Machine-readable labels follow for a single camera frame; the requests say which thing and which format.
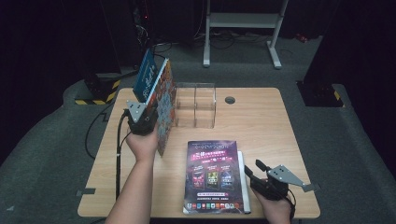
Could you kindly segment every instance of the dark background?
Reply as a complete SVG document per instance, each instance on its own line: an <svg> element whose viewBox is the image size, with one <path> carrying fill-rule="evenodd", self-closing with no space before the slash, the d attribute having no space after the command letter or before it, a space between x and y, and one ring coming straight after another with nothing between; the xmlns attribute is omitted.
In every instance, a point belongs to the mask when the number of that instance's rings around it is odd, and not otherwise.
<svg viewBox="0 0 396 224"><path fill-rule="evenodd" d="M1 0L2 162L39 120L63 104L64 90L86 77L67 47L70 39L64 39L64 27L72 28L66 31L72 31L71 43L81 55L78 62L83 62L90 74L119 73L125 63L117 47L122 40L113 36L116 32L128 34L129 30L115 31L109 26L111 15L103 8L108 6L106 1L82 2L85 4L72 0ZM212 1L212 10L261 12L279 7L279 1L264 2ZM150 44L157 37L191 44L198 29L205 27L205 20L199 26L205 1L113 2L125 3L129 10L123 10L124 23L136 22L135 9L140 9L139 18L149 32ZM293 0L289 1L280 31L285 38L324 35L304 81L345 85L361 124L393 173L394 6L390 0ZM132 46L124 55L134 59L126 59L127 66L136 65L141 55L134 34L128 34Z"/></svg>

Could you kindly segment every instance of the human hand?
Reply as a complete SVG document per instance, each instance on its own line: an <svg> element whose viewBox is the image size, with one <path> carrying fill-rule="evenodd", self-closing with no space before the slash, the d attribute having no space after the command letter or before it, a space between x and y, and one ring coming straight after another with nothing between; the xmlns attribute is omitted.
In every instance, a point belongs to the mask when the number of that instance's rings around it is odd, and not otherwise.
<svg viewBox="0 0 396 224"><path fill-rule="evenodd" d="M158 146L158 123L155 124L154 130L151 133L145 136L129 133L125 141L134 153L136 162L154 161Z"/></svg>
<svg viewBox="0 0 396 224"><path fill-rule="evenodd" d="M252 190L262 204L262 211L264 212L265 218L271 224L290 224L290 204L285 199L271 201L266 199L255 189Z"/></svg>

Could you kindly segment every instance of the wooden table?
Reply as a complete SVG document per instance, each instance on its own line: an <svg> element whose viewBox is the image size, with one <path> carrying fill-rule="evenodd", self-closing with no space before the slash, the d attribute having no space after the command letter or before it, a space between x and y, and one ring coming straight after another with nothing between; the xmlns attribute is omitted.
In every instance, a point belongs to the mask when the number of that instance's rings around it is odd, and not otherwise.
<svg viewBox="0 0 396 224"><path fill-rule="evenodd" d="M174 127L162 157L154 165L152 217L180 218L262 218L259 201L249 190L249 215L184 215L185 166L187 142L190 140L236 140L244 154L245 164L258 177L264 173L255 166L259 159L270 167L284 164L305 183L310 183L303 158L291 128L288 113L278 89L274 88L216 88L217 109L214 129ZM232 96L229 105L225 98ZM135 101L132 89L120 90L96 160L88 179L87 189L94 194L82 196L78 213L82 217L106 217L115 202L117 128L126 101ZM126 120L121 135L127 132ZM134 164L134 156L126 144L122 146L121 185ZM305 193L290 185L297 199L295 218L315 218L320 214L313 191Z"/></svg>

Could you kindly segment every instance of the book cover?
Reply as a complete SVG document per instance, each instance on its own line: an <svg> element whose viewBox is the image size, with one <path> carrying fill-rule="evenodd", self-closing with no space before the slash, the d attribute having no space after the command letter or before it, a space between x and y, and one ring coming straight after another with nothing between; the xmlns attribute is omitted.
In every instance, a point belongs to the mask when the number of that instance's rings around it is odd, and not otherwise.
<svg viewBox="0 0 396 224"><path fill-rule="evenodd" d="M241 155L235 141L188 142L183 213L249 213L245 211L249 206L243 194L246 179L240 171Z"/></svg>
<svg viewBox="0 0 396 224"><path fill-rule="evenodd" d="M146 108L150 111L153 107L157 108L158 119L158 152L162 156L172 123L175 119L175 98L176 86L173 80L172 69L169 59L163 61L160 73L157 76L152 90L146 101Z"/></svg>
<svg viewBox="0 0 396 224"><path fill-rule="evenodd" d="M134 95L138 102L144 103L147 101L157 76L157 65L154 62L151 51L147 49L140 64L136 82L134 83Z"/></svg>

